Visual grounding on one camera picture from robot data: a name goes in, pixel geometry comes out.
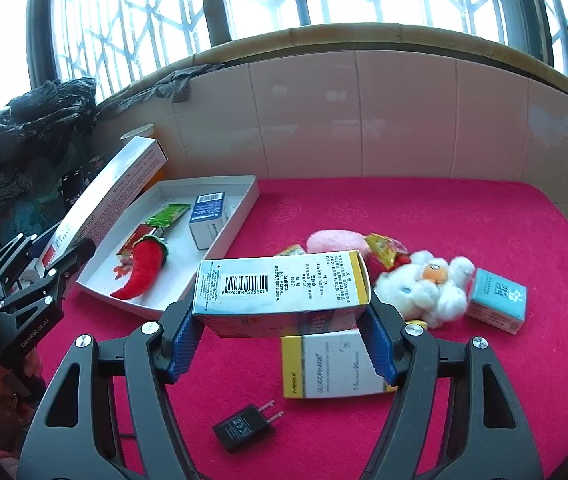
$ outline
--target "white plush toy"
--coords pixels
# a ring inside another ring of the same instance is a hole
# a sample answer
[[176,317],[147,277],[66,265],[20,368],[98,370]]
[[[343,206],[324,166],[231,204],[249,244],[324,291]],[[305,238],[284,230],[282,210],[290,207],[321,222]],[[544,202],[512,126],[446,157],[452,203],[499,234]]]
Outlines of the white plush toy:
[[466,287],[475,266],[458,256],[448,264],[428,251],[411,254],[409,264],[380,274],[375,293],[404,320],[422,319],[429,328],[461,318],[468,308]]

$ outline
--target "pink tablecloth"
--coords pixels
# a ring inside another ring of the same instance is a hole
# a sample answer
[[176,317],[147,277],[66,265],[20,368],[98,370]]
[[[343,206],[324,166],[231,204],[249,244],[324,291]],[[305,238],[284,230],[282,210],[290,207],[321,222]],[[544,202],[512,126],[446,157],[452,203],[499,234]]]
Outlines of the pink tablecloth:
[[[304,243],[319,229],[377,232],[410,250],[469,257],[478,267],[528,287],[528,315],[516,336],[473,319],[433,333],[493,346],[528,415],[544,472],[568,454],[568,222],[525,184],[470,180],[349,178],[259,183],[261,196],[228,257],[266,256]],[[98,340],[127,335],[141,319],[71,294],[65,319],[40,345],[50,378],[80,333]],[[131,431],[118,380],[121,431]],[[435,463],[448,381],[440,380],[420,469]],[[278,339],[221,339],[206,330],[188,374],[170,396],[197,467],[213,480],[359,478],[393,396],[284,400]],[[250,402],[276,400],[286,412],[277,432],[239,454],[222,449],[211,427]],[[141,465],[133,441],[128,465]]]

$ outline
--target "tiled wall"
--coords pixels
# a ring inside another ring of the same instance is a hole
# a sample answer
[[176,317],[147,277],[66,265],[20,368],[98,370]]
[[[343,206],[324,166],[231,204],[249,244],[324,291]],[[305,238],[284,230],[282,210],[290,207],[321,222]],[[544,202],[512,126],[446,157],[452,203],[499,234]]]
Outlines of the tiled wall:
[[473,62],[327,52],[199,76],[190,100],[98,123],[93,152],[155,123],[172,178],[445,176],[521,180],[568,218],[568,96]]

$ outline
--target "metal prong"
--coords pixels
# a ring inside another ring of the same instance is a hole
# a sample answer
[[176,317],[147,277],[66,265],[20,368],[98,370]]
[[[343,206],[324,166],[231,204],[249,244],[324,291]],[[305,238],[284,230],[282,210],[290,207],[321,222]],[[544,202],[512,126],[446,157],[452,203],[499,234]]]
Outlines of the metal prong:
[[271,423],[273,422],[273,420],[275,420],[276,418],[279,418],[280,416],[284,415],[284,412],[278,412],[275,415],[273,415],[272,417],[269,418],[269,420],[267,420],[267,423]]
[[270,408],[273,404],[275,404],[275,399],[269,400],[266,404],[264,404],[261,408],[258,408],[258,412],[263,412],[266,408]]

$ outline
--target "silver screw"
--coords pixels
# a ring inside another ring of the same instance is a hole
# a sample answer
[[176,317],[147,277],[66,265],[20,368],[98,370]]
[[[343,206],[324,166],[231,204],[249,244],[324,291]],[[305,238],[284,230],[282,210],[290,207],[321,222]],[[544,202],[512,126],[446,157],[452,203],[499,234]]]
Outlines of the silver screw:
[[486,338],[478,335],[472,338],[472,344],[477,346],[477,348],[488,348],[488,341],[486,340]]
[[93,340],[93,338],[91,338],[91,336],[89,336],[88,334],[80,335],[75,340],[75,346],[77,346],[79,348],[83,348],[85,346],[90,345],[92,340]]
[[156,321],[149,321],[142,325],[142,333],[144,334],[154,334],[160,330],[160,324]]
[[415,336],[422,335],[424,333],[424,329],[416,323],[410,323],[406,325],[406,333],[408,335],[415,335]]

